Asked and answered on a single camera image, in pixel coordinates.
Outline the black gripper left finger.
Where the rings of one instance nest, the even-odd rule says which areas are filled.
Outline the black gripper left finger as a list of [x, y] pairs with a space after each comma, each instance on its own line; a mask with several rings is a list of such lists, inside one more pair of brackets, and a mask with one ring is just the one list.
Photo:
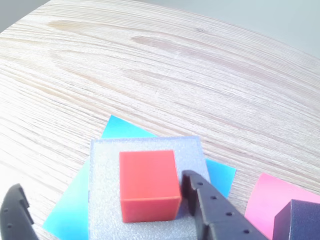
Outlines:
[[0, 207], [0, 238], [2, 240], [37, 240], [34, 221], [22, 186], [11, 186]]

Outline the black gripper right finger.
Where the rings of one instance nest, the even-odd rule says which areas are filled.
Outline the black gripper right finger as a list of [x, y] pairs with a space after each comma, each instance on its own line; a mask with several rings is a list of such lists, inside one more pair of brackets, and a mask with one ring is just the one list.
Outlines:
[[209, 181], [193, 170], [182, 171], [181, 191], [194, 218], [199, 240], [265, 240]]

